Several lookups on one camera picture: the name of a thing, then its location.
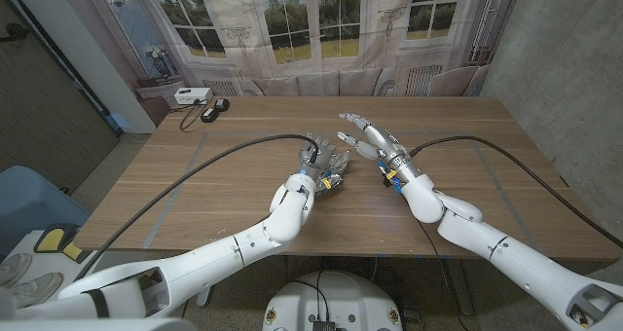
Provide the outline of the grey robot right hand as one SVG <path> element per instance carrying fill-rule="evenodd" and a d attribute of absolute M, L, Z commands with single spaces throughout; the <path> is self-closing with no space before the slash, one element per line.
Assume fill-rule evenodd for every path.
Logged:
<path fill-rule="evenodd" d="M 413 164 L 406 148 L 388 130 L 374 125 L 363 116 L 353 113 L 341 113 L 341 119 L 355 124 L 361 129 L 368 141 L 339 131 L 338 137 L 352 146 L 363 158 L 372 161 L 382 161 L 389 171 L 395 171 L 397 178 L 408 183 L 422 175 L 422 172 Z"/>

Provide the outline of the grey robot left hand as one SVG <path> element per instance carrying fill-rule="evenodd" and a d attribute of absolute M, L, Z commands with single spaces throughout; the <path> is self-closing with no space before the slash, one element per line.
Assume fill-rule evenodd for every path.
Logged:
<path fill-rule="evenodd" d="M 317 136 L 313 143 L 305 141 L 299 151 L 299 170 L 317 180 L 331 168 L 331 161 L 335 156 L 336 147 L 328 139 Z"/>

